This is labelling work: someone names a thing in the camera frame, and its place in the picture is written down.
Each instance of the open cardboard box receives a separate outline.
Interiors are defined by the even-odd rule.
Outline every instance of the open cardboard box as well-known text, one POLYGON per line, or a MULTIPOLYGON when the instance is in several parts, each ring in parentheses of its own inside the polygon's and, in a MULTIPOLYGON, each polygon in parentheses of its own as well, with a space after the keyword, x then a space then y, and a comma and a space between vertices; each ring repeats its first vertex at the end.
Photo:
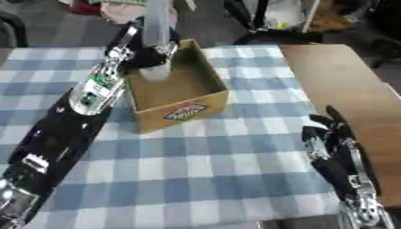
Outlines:
POLYGON ((148 81, 140 72, 127 80, 139 132, 222 111, 228 90, 194 40, 181 41, 164 81, 148 81))

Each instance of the robotic arm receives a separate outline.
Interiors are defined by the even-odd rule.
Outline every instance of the robotic arm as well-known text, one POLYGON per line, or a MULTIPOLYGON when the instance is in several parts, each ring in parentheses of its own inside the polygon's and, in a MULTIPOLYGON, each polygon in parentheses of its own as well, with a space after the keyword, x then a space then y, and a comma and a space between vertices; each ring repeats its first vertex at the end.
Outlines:
POLYGON ((303 127, 303 142, 312 166, 333 185, 340 200, 341 229, 394 229, 390 215, 378 202, 379 182, 363 146, 346 119, 332 106, 327 118, 310 115, 326 128, 303 127))
POLYGON ((128 22, 87 80, 66 92, 16 147, 0 178, 0 229, 21 228, 38 213, 86 152, 124 93, 130 70, 164 64, 177 50, 170 43, 145 47, 143 18, 128 22))

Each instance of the checkered tablecloth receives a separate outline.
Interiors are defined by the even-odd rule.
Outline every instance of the checkered tablecloth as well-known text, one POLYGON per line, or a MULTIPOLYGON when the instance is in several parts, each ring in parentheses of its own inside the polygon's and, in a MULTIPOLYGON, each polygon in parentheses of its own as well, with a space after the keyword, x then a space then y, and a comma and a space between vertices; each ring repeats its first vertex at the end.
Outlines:
MULTIPOLYGON (((230 89, 223 113, 139 135, 121 99, 27 228, 189 228, 334 213, 334 194, 300 137, 314 108, 280 49, 205 53, 230 89)), ((101 56, 100 48, 10 54, 0 71, 2 169, 31 125, 101 56)))

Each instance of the printed logo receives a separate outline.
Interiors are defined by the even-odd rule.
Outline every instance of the printed logo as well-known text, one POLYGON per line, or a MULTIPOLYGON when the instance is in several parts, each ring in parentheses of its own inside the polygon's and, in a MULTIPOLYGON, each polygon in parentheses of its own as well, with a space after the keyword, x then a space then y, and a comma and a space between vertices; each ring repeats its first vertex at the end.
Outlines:
POLYGON ((187 121, 194 117, 197 113, 208 108, 207 106, 193 103, 186 103, 182 107, 177 108, 165 116, 167 120, 187 121))

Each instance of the wooden table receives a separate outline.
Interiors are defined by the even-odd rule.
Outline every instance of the wooden table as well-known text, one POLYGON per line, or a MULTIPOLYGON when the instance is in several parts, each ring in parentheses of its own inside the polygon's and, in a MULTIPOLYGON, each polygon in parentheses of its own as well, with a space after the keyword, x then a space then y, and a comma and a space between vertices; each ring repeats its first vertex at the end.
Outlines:
MULTIPOLYGON (((387 207, 401 207, 401 101, 349 47, 283 46, 291 69, 321 114, 331 104, 367 148, 387 207)), ((10 49, 0 49, 0 65, 10 49)))

